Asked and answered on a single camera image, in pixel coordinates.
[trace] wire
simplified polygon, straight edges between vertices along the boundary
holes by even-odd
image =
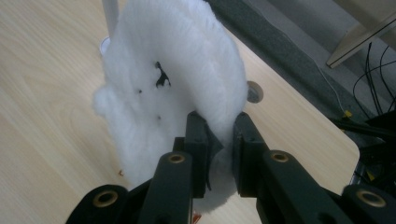
[[[375,85],[374,85],[374,82],[373,82],[373,77],[372,77],[371,68],[370,68],[371,46],[372,46],[372,43],[369,44],[369,48],[367,50],[366,65],[365,65],[365,68],[364,68],[364,72],[365,72],[366,77],[367,77],[367,83],[369,84],[369,87],[370,87],[370,93],[371,93],[371,95],[373,97],[373,102],[375,104],[376,112],[377,112],[378,115],[381,115],[381,114],[383,114],[382,113],[382,108],[381,108],[381,105],[379,104],[379,101],[378,101],[378,95],[377,95],[376,90],[375,90]]]
[[[392,63],[396,63],[396,60],[395,60],[395,61],[392,61],[392,62],[390,62],[390,63],[381,64],[380,66],[377,66],[377,67],[371,69],[371,70],[368,71],[368,72],[373,72],[374,70],[376,70],[376,69],[378,69],[378,68],[381,68],[381,67],[384,67],[384,66],[388,66],[388,65],[390,65],[390,64],[392,64]],[[369,115],[366,113],[366,111],[363,109],[363,107],[362,107],[361,104],[359,103],[359,100],[358,100],[358,98],[356,97],[356,94],[355,94],[355,89],[356,89],[356,86],[357,86],[358,82],[359,82],[363,77],[365,77],[366,75],[367,75],[367,72],[364,73],[363,75],[361,75],[361,76],[358,78],[358,80],[356,80],[355,84],[353,85],[353,90],[352,90],[352,92],[353,92],[353,97],[355,98],[356,103],[357,103],[358,106],[361,108],[361,111],[364,113],[364,115],[367,117],[367,119],[370,119],[370,116],[369,116]],[[394,105],[394,104],[396,104],[396,97],[393,98],[393,102],[392,102],[391,105],[390,105],[389,111],[390,111],[392,105]]]
[[[338,106],[340,106],[341,110],[343,111],[343,114],[346,113],[345,109],[343,108],[343,105],[341,104],[340,96],[338,95],[337,91],[336,91],[335,88],[332,86],[332,84],[330,84],[329,80],[324,76],[323,72],[322,72],[321,69],[318,67],[317,63],[315,63],[315,66],[317,67],[317,69],[319,70],[319,72],[321,73],[321,75],[323,76],[324,80],[326,80],[326,82],[327,82],[327,84],[330,86],[330,88],[332,88],[332,91],[334,92],[335,97],[337,98]]]
[[[384,58],[384,55],[385,55],[385,53],[387,52],[388,48],[389,48],[389,46],[387,46],[387,47],[385,48],[384,52],[382,52],[381,60],[379,60],[379,66],[382,65],[382,59]],[[384,79],[384,76],[383,76],[383,74],[382,74],[382,67],[379,67],[379,75],[381,76],[382,82],[384,83],[385,88],[387,88],[387,91],[388,91],[390,97],[391,97],[392,99],[395,98],[395,96],[392,94],[392,91],[390,90],[390,88],[389,88],[387,82],[386,82],[385,79]]]

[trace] white fabric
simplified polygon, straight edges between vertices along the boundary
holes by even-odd
[[[174,138],[185,135],[187,115],[206,119],[225,148],[209,173],[212,191],[195,200],[200,212],[235,192],[233,122],[248,94],[235,43],[201,0],[130,0],[104,55],[106,84],[94,108],[107,120],[125,178],[134,188],[152,178]],[[160,62],[169,82],[156,87]]]

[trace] light wood surface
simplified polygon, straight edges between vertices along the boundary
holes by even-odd
[[[65,223],[91,189],[125,185],[106,122],[91,107],[104,82],[100,0],[0,1],[0,220]],[[327,189],[348,184],[358,149],[238,42],[264,97],[246,110],[272,149],[292,153]],[[259,223],[236,195],[200,223]]]

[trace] black cable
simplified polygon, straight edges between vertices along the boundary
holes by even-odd
[[[390,65],[390,64],[392,64],[392,63],[396,63],[396,61],[392,61],[392,62],[390,62],[390,63],[385,63],[385,64],[382,64],[381,66],[377,66],[377,67],[371,69],[370,72],[372,72],[372,71],[374,71],[374,70],[376,70],[376,69],[378,69],[378,68],[380,68],[380,67]],[[355,94],[356,85],[357,85],[358,82],[359,82],[363,77],[365,77],[365,76],[366,76],[366,73],[364,73],[363,75],[361,75],[361,76],[358,78],[358,80],[356,80],[355,84],[353,85],[353,90],[352,90],[352,92],[353,92],[353,97],[355,98],[356,103],[357,103],[358,106],[361,108],[361,111],[364,113],[364,115],[367,117],[367,119],[370,119],[370,116],[369,116],[369,115],[366,113],[366,111],[363,109],[363,107],[362,107],[361,104],[359,103],[358,98],[356,98],[356,94]],[[392,106],[393,104],[396,104],[396,98],[393,99],[393,102],[392,102],[392,104],[390,105],[389,111],[390,111],[391,106]]]
[[[384,55],[385,55],[385,53],[387,52],[388,48],[389,48],[389,46],[387,46],[387,47],[385,48],[384,52],[382,52],[381,59],[379,60],[379,66],[382,66],[382,60],[383,60]],[[382,67],[379,67],[379,75],[381,76],[382,82],[384,83],[385,88],[387,88],[387,91],[388,91],[390,97],[391,97],[392,99],[395,98],[395,96],[393,95],[392,91],[390,90],[390,88],[389,88],[387,82],[386,82],[385,79],[384,79],[384,76],[383,76],[383,74],[382,74]]]
[[[375,90],[375,84],[374,84],[374,81],[373,81],[373,77],[372,77],[372,74],[371,74],[371,68],[370,68],[371,46],[372,46],[372,43],[369,44],[369,48],[367,50],[365,73],[366,73],[366,76],[367,76],[367,82],[368,82],[369,87],[370,87],[370,92],[372,94],[373,101],[374,101],[374,104],[375,104],[376,112],[377,112],[378,115],[382,115],[383,114],[382,108],[381,108],[381,105],[380,105],[380,103],[378,101],[378,95],[377,95],[376,90]]]

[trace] white pole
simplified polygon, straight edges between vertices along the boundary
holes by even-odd
[[[101,45],[100,52],[102,55],[106,52],[110,39],[114,35],[118,18],[119,18],[119,1],[118,0],[102,0],[103,10],[106,16],[106,24],[108,30],[108,37],[106,37]]]

